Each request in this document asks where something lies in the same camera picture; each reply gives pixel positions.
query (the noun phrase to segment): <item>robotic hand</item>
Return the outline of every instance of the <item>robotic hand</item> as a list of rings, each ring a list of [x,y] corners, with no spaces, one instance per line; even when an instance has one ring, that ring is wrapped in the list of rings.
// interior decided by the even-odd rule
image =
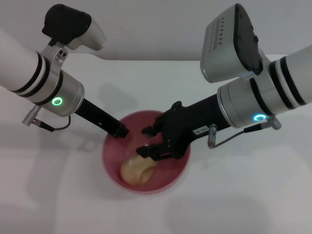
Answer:
[[[45,16],[44,34],[51,37],[41,52],[29,50],[0,29],[0,85],[35,104],[23,123],[34,124],[48,131],[69,126],[70,115],[92,122],[114,137],[125,137],[124,124],[84,98],[83,85],[61,69],[72,50],[85,45],[100,50],[106,38],[94,19],[62,4],[54,5]],[[55,129],[36,119],[44,108],[58,116],[69,117],[66,127]]]
[[[162,133],[163,143],[139,147],[139,155],[154,160],[181,158],[192,141],[208,134],[213,149],[242,133],[268,127],[278,130],[276,115],[312,101],[312,46],[271,62],[258,50],[253,30],[240,4],[207,26],[200,61],[203,76],[208,82],[239,78],[191,106],[174,103],[142,130],[147,137]],[[217,131],[255,122],[259,123],[215,144]]]

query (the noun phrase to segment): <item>blue led light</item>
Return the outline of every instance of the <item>blue led light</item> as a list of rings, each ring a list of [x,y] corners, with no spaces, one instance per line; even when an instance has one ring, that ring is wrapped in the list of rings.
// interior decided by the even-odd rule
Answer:
[[[264,114],[256,114],[256,115],[253,117],[253,120],[254,120],[254,121],[261,121],[261,120],[264,120],[264,119],[266,119],[266,118],[267,118],[267,116],[264,115]]]

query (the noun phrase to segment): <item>white table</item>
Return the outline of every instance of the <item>white table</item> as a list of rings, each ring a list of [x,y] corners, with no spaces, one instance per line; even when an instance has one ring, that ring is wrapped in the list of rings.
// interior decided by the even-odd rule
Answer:
[[[187,106],[222,84],[209,84],[196,61],[71,54],[63,68],[116,118],[165,111],[177,100]],[[206,137],[193,142],[184,176],[157,195],[136,195],[109,180],[103,130],[77,115],[64,131],[26,127],[21,120],[31,107],[1,89],[1,234],[312,233],[312,105],[282,114],[279,131],[245,134],[214,150]],[[39,117],[67,123],[44,110]],[[237,131],[221,131],[217,141]]]

